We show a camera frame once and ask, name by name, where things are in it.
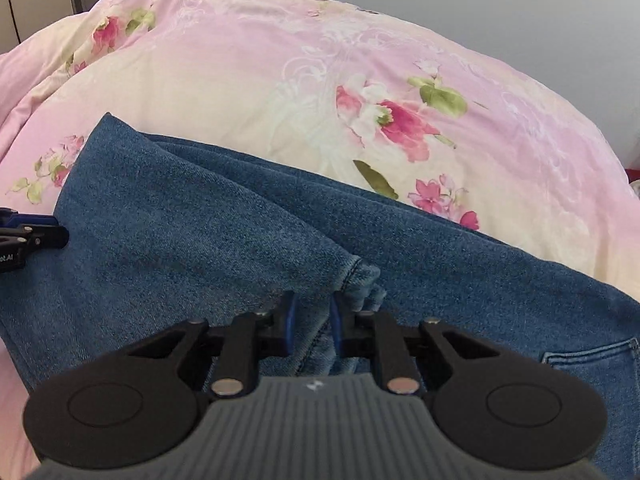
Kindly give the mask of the blue denim jeans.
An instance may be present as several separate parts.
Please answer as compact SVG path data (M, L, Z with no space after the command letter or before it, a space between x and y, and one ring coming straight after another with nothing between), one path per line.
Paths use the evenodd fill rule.
M27 388L178 322L229 322L296 293L294 351L273 375L339 360L332 292L413 324L434 316L565 370L602 396L596 464L639 472L639 305L567 266L360 188L213 145L91 133L55 217L62 249L1 278L1 336Z

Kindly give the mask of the pink floral duvet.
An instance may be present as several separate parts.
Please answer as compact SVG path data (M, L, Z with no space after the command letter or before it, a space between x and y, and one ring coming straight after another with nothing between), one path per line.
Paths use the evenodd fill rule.
M53 214L105 116L360 188L639 304L639 201L569 102L509 65L331 0L100 0L1 58L1 203ZM35 467L1 336L1 466Z

